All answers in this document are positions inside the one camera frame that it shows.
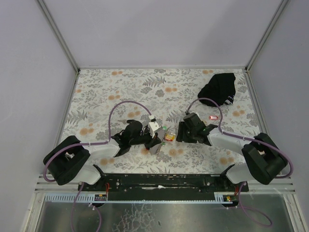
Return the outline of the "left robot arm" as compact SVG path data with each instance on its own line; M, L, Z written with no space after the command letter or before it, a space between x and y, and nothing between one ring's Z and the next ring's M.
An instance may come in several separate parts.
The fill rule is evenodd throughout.
M147 151L155 154L164 137L165 130L155 119L146 126L128 120L126 128L106 142L81 143L76 136L69 136L43 159L44 179L60 186L71 181L93 185L102 174L90 160L122 156L134 145L144 145Z

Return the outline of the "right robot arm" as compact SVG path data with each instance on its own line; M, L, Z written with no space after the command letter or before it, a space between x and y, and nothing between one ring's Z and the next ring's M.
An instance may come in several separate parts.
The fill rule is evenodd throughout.
M234 184L256 180L268 185L288 165L288 159L267 134L250 138L229 133L220 125L205 125L195 113L187 114L179 123L176 141L221 147L242 155L244 164L232 165L224 171Z

